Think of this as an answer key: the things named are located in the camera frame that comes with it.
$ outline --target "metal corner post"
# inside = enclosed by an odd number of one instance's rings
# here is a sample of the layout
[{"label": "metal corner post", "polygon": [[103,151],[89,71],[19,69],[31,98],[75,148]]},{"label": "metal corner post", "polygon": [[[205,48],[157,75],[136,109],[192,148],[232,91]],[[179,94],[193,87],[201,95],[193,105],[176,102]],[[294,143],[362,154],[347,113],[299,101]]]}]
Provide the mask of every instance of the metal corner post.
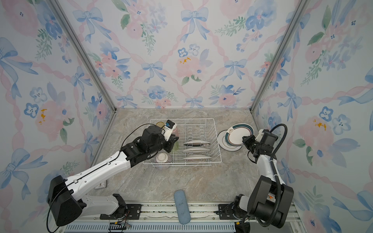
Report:
[{"label": "metal corner post", "polygon": [[116,107],[111,100],[109,94],[106,91],[106,88],[104,87],[103,83],[101,82],[100,77],[97,76],[96,70],[91,63],[87,53],[85,52],[83,45],[78,40],[78,36],[76,35],[73,27],[71,26],[66,14],[64,13],[60,3],[58,0],[48,0],[47,1],[49,7],[53,11],[54,15],[58,19],[58,21],[61,24],[61,27],[63,30],[67,33],[69,39],[71,40],[71,44],[74,46],[75,50],[77,51],[79,57],[82,59],[83,64],[86,66],[89,74],[91,75],[94,83],[97,85],[98,89],[100,90],[103,98],[109,105],[110,109],[115,112]]},{"label": "metal corner post", "polygon": [[291,19],[291,22],[289,24],[289,27],[285,31],[285,34],[283,36],[283,39],[280,43],[280,46],[277,48],[275,55],[273,57],[273,62],[271,63],[270,67],[268,68],[267,74],[263,79],[263,82],[261,83],[258,93],[255,96],[254,102],[251,105],[250,112],[253,113],[255,108],[259,105],[260,99],[264,94],[264,91],[266,90],[266,87],[268,83],[270,82],[276,67],[280,63],[281,57],[283,56],[285,50],[287,49],[287,46],[294,35],[295,30],[299,26],[300,20],[302,19],[303,13],[306,10],[306,7],[309,3],[309,0],[300,0],[299,4],[294,12],[293,18]]}]

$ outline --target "gray stone surface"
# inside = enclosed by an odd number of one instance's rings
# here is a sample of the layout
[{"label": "gray stone surface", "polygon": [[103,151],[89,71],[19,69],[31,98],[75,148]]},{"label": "gray stone surface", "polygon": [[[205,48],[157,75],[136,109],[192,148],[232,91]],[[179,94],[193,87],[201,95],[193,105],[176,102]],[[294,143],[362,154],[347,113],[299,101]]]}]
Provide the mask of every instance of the gray stone surface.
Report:
[{"label": "gray stone surface", "polygon": [[[209,109],[119,109],[97,162],[119,150],[125,137],[150,119],[214,118],[217,133],[237,123],[250,124],[257,129],[248,110]],[[141,136],[143,126],[126,141]],[[212,166],[170,167],[159,170],[152,165],[138,164],[118,173],[107,181],[104,189],[89,195],[109,196],[119,193],[130,201],[173,201],[173,193],[185,191],[188,201],[233,201],[240,193],[250,195],[258,178],[258,168],[247,158],[247,149],[236,152],[220,149],[222,162]]]}]

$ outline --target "wall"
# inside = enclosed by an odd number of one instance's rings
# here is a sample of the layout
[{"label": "wall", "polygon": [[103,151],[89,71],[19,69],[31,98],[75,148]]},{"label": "wall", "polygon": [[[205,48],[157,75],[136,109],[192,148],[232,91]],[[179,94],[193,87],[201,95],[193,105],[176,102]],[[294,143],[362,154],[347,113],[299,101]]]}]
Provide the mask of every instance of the wall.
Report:
[{"label": "wall", "polygon": [[112,113],[44,1],[0,22],[0,232],[47,232],[50,180],[90,166]]},{"label": "wall", "polygon": [[297,3],[60,1],[113,102],[130,108],[250,107]]},{"label": "wall", "polygon": [[[288,126],[279,171],[308,233],[373,232],[372,10],[372,1],[311,0],[291,61],[255,109],[260,128]],[[281,69],[289,76],[279,79]]]}]

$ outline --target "stacked plates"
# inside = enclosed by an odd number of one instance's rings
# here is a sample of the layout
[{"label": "stacked plates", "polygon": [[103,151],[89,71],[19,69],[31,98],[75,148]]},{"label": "stacked plates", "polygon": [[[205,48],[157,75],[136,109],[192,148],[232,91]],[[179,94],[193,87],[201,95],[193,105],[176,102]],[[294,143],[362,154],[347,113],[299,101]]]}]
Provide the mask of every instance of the stacked plates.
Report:
[{"label": "stacked plates", "polygon": [[236,124],[224,130],[217,136],[219,146],[226,151],[238,151],[243,142],[242,137],[254,134],[254,129],[248,124]]}]

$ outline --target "countertop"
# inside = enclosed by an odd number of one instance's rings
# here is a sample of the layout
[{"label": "countertop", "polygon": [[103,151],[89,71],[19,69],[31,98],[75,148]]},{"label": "countertop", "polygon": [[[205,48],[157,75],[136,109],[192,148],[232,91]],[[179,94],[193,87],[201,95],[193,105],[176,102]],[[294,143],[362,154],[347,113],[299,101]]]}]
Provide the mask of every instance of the countertop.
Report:
[{"label": "countertop", "polygon": [[[209,109],[118,109],[108,138],[97,162],[110,157],[120,148],[123,140],[139,125],[151,119],[214,118],[217,133],[237,123],[250,124],[257,129],[249,110]],[[141,136],[143,126],[126,141]],[[93,190],[89,195],[109,196],[119,193],[126,201],[173,201],[178,189],[185,191],[188,201],[231,202],[240,193],[250,195],[259,173],[257,166],[247,158],[247,149],[229,152],[220,148],[222,162],[212,166],[181,166],[159,170],[152,165],[138,164],[107,180],[107,187]]]}]

